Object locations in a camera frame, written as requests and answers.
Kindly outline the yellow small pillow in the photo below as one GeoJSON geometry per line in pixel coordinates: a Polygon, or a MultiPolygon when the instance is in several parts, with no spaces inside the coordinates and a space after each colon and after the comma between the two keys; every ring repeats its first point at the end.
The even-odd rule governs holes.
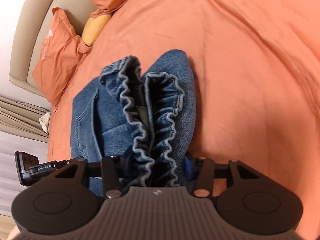
{"type": "Polygon", "coordinates": [[[82,32],[82,40],[88,47],[92,47],[96,39],[100,35],[104,26],[111,19],[110,14],[104,14],[95,18],[89,18],[82,32]]]}

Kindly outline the orange bed sheet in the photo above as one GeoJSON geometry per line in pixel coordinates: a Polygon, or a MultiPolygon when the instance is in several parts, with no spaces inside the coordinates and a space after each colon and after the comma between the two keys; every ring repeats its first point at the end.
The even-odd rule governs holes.
{"type": "Polygon", "coordinates": [[[127,0],[50,118],[48,159],[68,159],[73,98],[107,65],[146,71],[180,49],[195,75],[189,151],[240,160],[299,196],[297,233],[319,236],[319,0],[127,0]]]}

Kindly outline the blue denim pants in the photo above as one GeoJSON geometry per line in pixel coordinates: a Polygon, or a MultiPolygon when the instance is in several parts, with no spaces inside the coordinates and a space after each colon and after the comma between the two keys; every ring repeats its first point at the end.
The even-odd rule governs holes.
{"type": "Polygon", "coordinates": [[[126,159],[120,189],[184,186],[196,121],[193,71],[184,51],[164,53],[146,73],[132,55],[105,67],[73,99],[71,156],[126,159]]]}

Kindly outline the beige curtain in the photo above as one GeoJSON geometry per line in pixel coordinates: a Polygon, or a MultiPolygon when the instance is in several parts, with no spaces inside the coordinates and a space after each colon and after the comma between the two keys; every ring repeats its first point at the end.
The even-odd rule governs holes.
{"type": "Polygon", "coordinates": [[[48,110],[26,102],[18,102],[1,96],[1,131],[19,137],[48,142],[48,134],[43,131],[39,118],[48,110]]]}

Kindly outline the white crumpled cloth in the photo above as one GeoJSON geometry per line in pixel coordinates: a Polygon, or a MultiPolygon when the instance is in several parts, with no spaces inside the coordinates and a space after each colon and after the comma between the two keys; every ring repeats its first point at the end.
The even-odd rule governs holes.
{"type": "Polygon", "coordinates": [[[39,118],[39,123],[45,133],[49,133],[50,112],[45,113],[39,118]]]}

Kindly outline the beige padded headboard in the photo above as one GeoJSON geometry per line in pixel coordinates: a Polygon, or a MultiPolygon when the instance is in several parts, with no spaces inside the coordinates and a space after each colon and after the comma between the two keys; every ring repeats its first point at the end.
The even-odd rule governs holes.
{"type": "Polygon", "coordinates": [[[43,96],[32,72],[40,59],[42,41],[53,18],[52,9],[62,8],[79,35],[97,7],[90,0],[25,0],[12,44],[9,81],[43,96]]]}

